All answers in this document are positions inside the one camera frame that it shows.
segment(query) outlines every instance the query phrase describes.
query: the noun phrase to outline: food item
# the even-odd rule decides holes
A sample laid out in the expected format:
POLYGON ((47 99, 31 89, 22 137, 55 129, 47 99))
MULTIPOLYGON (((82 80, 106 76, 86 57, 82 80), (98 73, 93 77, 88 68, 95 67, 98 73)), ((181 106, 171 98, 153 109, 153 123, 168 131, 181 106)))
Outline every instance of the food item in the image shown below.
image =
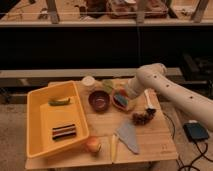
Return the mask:
POLYGON ((102 80, 103 90, 106 91, 108 94, 112 92, 114 89, 113 82, 109 79, 102 80))
POLYGON ((155 113, 138 114, 133 113, 132 121, 134 125, 145 125, 150 122, 155 116, 155 113))
POLYGON ((64 106, 70 104, 70 98, 67 100, 50 100, 49 105, 50 106, 64 106))
POLYGON ((130 99, 124 89, 116 89, 112 92, 112 104, 125 112, 132 110, 136 102, 137 99, 130 99))
POLYGON ((156 109, 152 109, 152 108, 147 108, 146 109, 146 112, 148 113, 148 114, 150 114, 150 115, 152 115, 152 114, 154 114, 155 112, 156 112, 156 109))
POLYGON ((96 136, 91 136, 85 144, 86 150, 91 153, 98 153, 101 149, 101 141, 96 136))
POLYGON ((58 140, 63 137, 75 137, 76 136, 76 126, 75 124, 65 125, 57 128, 52 128, 52 139, 58 140))
POLYGON ((117 156, 118 136, 113 134, 110 139, 110 155, 112 163, 115 162, 117 156))

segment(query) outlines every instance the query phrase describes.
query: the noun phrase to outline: yellow container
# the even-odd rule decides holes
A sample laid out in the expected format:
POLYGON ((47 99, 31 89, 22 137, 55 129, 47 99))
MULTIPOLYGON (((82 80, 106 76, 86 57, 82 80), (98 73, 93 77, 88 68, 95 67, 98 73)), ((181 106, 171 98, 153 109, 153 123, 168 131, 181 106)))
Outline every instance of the yellow container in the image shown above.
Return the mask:
POLYGON ((85 113, 73 81, 33 90, 27 96, 27 157, 45 157, 80 145, 89 136, 85 113), (52 99, 70 104, 51 106, 52 99), (52 128, 75 124, 77 135, 55 141, 52 128))

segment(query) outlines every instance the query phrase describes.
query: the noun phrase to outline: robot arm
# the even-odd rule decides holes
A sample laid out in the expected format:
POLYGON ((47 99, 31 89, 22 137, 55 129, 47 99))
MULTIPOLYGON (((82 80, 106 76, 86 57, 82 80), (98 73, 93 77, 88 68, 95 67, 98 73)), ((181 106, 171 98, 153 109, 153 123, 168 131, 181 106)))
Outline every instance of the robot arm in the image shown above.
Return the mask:
POLYGON ((140 67, 125 87, 129 97, 136 98, 152 88, 213 131, 213 101, 168 80, 165 73, 166 67, 159 63, 140 67))

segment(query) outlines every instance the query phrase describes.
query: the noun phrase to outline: white cup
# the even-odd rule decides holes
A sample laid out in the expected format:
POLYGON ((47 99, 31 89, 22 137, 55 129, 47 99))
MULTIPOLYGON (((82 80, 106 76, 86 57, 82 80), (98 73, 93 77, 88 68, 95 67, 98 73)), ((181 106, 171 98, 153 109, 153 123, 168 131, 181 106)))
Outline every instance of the white cup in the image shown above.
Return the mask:
POLYGON ((85 86, 87 91, 93 91, 95 89, 95 78, 92 76, 85 76, 81 83, 85 86))

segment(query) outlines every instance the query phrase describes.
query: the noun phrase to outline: floor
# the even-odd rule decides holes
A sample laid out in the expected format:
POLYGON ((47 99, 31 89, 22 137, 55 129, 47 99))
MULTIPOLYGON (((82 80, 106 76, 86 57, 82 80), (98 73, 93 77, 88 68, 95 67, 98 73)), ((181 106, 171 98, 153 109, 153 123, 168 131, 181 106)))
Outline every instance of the floor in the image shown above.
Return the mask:
MULTIPOLYGON (((199 155, 198 150, 194 144, 188 143, 188 140, 183 132, 182 124, 189 118, 180 110, 174 108, 169 102, 161 102, 162 110, 175 123, 175 144, 184 164, 189 164, 196 156, 199 155)), ((168 126, 173 133, 171 122, 167 119, 168 126)), ((213 141, 212 134, 207 140, 209 150, 206 154, 213 159, 213 141)), ((25 148, 26 148, 26 105, 24 104, 9 104, 0 105, 0 170, 1 171, 24 171, 25 170, 25 148)), ((211 171, 213 163, 208 162, 204 158, 198 160, 194 166, 201 171, 211 171)), ((61 171, 83 171, 83 170, 100 170, 100 167, 89 168, 64 168, 61 171)), ((144 168, 140 164, 136 165, 121 165, 116 168, 103 167, 103 171, 176 171, 178 164, 175 160, 162 161, 151 165, 151 168, 144 168)))

